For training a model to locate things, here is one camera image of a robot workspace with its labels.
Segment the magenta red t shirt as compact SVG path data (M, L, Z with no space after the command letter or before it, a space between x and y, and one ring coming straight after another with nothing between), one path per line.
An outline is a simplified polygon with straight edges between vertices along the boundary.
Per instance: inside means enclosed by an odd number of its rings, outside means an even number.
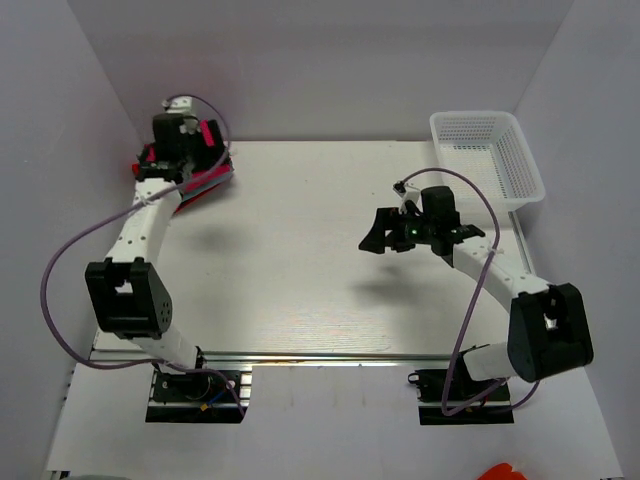
M195 134L192 152L194 154L193 170L191 171L190 178L185 181L187 183L185 188L186 191L193 189L193 187L190 186L190 183L193 181L195 181L196 185L199 186L199 183L202 180L208 179L210 177L209 171L215 172L222 165L230 164L227 145L226 149L222 153L199 152L197 150L197 132Z

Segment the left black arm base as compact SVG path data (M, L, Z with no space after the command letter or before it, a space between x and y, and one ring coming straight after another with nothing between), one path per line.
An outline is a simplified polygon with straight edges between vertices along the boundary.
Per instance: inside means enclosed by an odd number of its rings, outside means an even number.
M242 372L223 370L216 375L169 374L152 377L145 422L149 424L240 424L235 396L241 397Z

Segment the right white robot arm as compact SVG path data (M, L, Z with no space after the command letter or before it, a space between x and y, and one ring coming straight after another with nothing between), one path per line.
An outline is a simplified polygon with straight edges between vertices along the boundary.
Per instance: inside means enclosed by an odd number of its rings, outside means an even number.
M360 250L403 253L427 245L450 267L477 281L509 315L504 342L459 354L461 367L451 374L459 396L475 398L493 379L518 377L534 383L592 363L584 302L574 285L554 285L526 272L492 246L483 230L462 224L450 188L417 190L398 182L393 189L400 205L377 210Z

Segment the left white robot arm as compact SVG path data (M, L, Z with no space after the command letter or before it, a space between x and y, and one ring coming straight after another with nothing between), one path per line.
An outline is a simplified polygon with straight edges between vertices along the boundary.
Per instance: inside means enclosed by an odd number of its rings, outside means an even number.
M133 169L131 210L105 258L86 267L85 281L100 330L178 373L180 391L199 399L212 377L199 366L198 348L172 324L172 299L156 262L174 214L229 180L233 166L215 120L167 111L154 117L152 127L153 140Z

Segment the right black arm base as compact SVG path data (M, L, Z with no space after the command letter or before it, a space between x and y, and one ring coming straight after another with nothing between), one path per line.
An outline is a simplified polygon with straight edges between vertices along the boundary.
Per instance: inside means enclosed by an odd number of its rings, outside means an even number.
M441 411L442 393L446 369L420 369L407 376L407 382L417 390L418 414L422 426L468 426L513 424L513 413L509 410L511 396L503 383L489 395L453 416Z

